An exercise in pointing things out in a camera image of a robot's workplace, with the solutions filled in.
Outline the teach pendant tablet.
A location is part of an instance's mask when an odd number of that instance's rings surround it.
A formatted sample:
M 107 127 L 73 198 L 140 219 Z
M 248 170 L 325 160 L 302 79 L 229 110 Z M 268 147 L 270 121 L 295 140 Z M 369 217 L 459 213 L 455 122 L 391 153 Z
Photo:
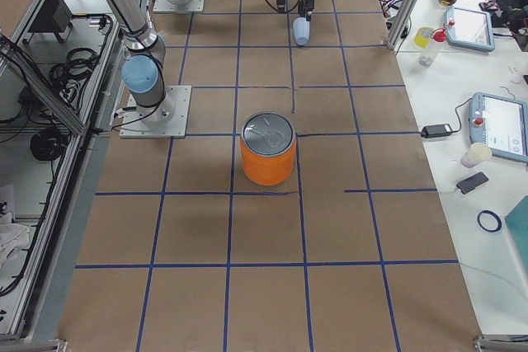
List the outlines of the teach pendant tablet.
M 487 12 L 450 6 L 445 10 L 450 45 L 481 52 L 495 50 L 491 17 Z
M 527 163 L 527 103 L 476 92 L 469 106 L 469 139 L 493 156 Z

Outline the orange can with silver lid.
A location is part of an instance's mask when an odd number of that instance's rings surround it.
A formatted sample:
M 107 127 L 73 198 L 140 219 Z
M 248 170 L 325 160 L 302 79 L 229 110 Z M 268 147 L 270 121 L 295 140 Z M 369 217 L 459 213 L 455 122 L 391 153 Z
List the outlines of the orange can with silver lid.
M 264 186 L 279 185 L 294 168 L 296 136 L 291 122 L 283 115 L 261 112 L 243 125 L 240 151 L 246 177 Z

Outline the far teach pendant tablet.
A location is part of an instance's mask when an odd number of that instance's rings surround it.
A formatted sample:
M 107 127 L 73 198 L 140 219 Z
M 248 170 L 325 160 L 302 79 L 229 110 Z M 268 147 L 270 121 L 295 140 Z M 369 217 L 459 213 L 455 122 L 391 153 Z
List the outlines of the far teach pendant tablet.
M 450 45 L 481 52 L 495 50 L 491 17 L 487 12 L 450 6 L 445 10 Z

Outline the teal box corner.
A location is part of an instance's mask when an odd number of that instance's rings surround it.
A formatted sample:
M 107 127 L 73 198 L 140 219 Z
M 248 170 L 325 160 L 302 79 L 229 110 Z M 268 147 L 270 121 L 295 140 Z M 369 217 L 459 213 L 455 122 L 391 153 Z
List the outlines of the teal box corner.
M 515 245 L 519 259 L 527 271 L 527 243 L 528 243 L 528 228 L 527 228 L 527 207 L 528 196 L 522 198 L 519 203 L 506 216 L 506 224 L 511 238 Z

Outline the white paper cup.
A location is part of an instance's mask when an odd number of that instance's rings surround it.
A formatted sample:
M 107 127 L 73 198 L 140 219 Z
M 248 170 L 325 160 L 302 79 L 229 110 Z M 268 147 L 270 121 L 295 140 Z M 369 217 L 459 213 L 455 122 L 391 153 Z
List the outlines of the white paper cup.
M 463 157 L 460 159 L 462 166 L 472 168 L 482 162 L 488 161 L 493 153 L 489 146 L 484 143 L 472 143 Z

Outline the black smartphone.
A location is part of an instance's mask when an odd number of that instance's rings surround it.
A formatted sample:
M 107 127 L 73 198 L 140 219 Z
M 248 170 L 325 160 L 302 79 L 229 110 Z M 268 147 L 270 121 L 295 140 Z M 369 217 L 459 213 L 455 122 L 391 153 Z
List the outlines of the black smartphone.
M 456 189 L 459 190 L 462 195 L 466 195 L 476 190 L 481 185 L 484 185 L 488 181 L 488 177 L 480 171 L 463 179 L 462 181 L 457 182 Z

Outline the aluminium side frame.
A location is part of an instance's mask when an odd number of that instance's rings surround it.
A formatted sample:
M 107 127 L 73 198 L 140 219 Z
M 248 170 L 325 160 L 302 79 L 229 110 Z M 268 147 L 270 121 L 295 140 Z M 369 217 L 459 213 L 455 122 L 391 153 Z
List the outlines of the aluminium side frame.
M 64 192 L 89 125 L 119 28 L 107 13 L 76 14 L 61 34 L 30 33 L 45 0 L 1 0 L 1 223 L 3 242 L 21 242 L 1 267 L 1 339 L 20 340 Z M 49 69 L 71 49 L 99 57 L 67 102 L 50 89 Z

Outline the yellow tape roll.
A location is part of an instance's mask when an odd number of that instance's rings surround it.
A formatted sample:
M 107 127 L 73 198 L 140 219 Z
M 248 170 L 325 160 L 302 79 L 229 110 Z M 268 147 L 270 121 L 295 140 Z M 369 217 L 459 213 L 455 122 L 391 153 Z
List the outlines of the yellow tape roll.
M 414 44 L 421 49 L 425 49 L 431 40 L 431 35 L 434 30 L 435 29 L 430 26 L 419 27 L 413 38 Z

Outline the light blue cup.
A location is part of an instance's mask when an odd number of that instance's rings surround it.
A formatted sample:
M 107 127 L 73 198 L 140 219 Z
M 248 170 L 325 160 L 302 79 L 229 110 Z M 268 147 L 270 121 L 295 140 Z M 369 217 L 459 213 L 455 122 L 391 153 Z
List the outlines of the light blue cup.
M 297 17 L 292 24 L 295 43 L 298 46 L 305 46 L 309 42 L 310 22 L 305 17 Z

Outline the black power adapter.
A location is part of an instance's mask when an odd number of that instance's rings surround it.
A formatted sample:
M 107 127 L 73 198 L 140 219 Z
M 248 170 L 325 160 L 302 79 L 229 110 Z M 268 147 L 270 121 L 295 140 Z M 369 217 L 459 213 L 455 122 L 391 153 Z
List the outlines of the black power adapter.
M 422 138 L 443 138 L 453 133 L 449 124 L 429 124 L 422 128 L 420 135 Z

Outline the clear plastic bottle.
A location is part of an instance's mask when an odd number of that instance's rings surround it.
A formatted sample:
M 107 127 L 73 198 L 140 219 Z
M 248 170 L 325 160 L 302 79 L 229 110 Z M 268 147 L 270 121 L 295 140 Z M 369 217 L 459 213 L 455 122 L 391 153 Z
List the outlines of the clear plastic bottle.
M 436 56 L 439 54 L 440 50 L 443 48 L 444 43 L 447 40 L 446 27 L 442 27 L 434 30 L 431 33 L 431 37 L 425 49 L 421 52 L 418 59 L 418 63 L 424 67 L 429 67 L 432 65 Z

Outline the near teach pendant tablet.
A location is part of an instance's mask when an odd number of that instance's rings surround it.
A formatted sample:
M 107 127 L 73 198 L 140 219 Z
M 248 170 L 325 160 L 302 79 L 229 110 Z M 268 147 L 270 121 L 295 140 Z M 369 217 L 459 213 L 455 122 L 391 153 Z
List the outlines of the near teach pendant tablet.
M 527 163 L 527 103 L 476 92 L 469 106 L 469 139 L 493 156 Z

